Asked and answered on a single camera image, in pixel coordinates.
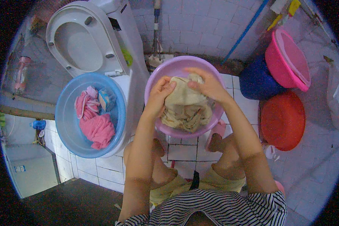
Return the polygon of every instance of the yellow shorts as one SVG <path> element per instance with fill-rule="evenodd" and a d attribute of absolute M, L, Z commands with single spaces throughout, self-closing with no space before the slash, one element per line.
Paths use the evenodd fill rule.
<path fill-rule="evenodd" d="M 157 206 L 174 195 L 189 191 L 191 184 L 192 182 L 187 182 L 183 177 L 177 174 L 176 178 L 168 184 L 151 190 L 150 202 Z M 212 167 L 205 175 L 205 178 L 199 181 L 199 189 L 212 189 L 228 192 L 240 192 L 244 185 L 245 178 L 239 180 L 228 180 L 218 175 Z"/>

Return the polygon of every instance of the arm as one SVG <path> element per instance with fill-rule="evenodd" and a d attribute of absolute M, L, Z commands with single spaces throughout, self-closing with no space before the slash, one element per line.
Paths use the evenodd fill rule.
<path fill-rule="evenodd" d="M 240 159 L 244 165 L 249 193 L 272 193 L 279 189 L 271 175 L 260 140 L 235 100 L 210 73 L 199 68 L 187 68 L 200 75 L 205 83 L 189 82 L 188 86 L 218 101 L 225 110 L 234 132 Z"/>
<path fill-rule="evenodd" d="M 163 77 L 152 88 L 145 110 L 137 126 L 132 149 L 126 166 L 122 210 L 118 221 L 149 214 L 149 193 L 153 173 L 152 143 L 154 122 L 164 111 L 164 99 L 172 93 L 176 83 Z"/>

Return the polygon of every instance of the navy blue bucket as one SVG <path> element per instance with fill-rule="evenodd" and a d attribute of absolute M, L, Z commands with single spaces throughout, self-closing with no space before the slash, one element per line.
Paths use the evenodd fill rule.
<path fill-rule="evenodd" d="M 271 76 L 265 61 L 260 55 L 240 73 L 240 90 L 244 97 L 252 100 L 267 100 L 284 93 L 287 88 L 278 84 Z"/>

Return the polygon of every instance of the pink slipper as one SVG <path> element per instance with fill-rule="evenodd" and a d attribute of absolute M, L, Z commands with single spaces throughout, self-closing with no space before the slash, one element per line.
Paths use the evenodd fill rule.
<path fill-rule="evenodd" d="M 212 135 L 214 133 L 219 134 L 221 136 L 221 138 L 223 138 L 223 136 L 225 135 L 225 131 L 226 131 L 226 123 L 225 123 L 224 120 L 220 119 L 218 121 L 217 125 L 215 125 L 215 127 L 211 129 L 210 135 L 207 138 L 205 150 L 211 152 L 209 147 L 210 147 L 210 143 L 211 143 L 211 140 L 212 140 Z"/>

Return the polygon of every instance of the leg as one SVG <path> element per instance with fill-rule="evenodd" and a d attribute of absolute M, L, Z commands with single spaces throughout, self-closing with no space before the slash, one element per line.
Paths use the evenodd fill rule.
<path fill-rule="evenodd" d="M 129 143 L 124 149 L 124 165 L 127 165 L 127 159 L 131 152 L 133 142 Z M 154 158 L 154 167 L 152 174 L 151 189 L 160 188 L 176 178 L 175 171 L 168 168 L 162 161 L 160 156 L 164 155 L 162 145 L 158 139 L 153 139 L 152 158 Z"/>
<path fill-rule="evenodd" d="M 222 139 L 217 133 L 212 135 L 209 146 L 210 151 L 222 152 L 221 158 L 217 163 L 212 164 L 213 170 L 220 176 L 237 180 L 245 177 L 244 167 L 238 155 L 238 148 L 233 134 Z"/>

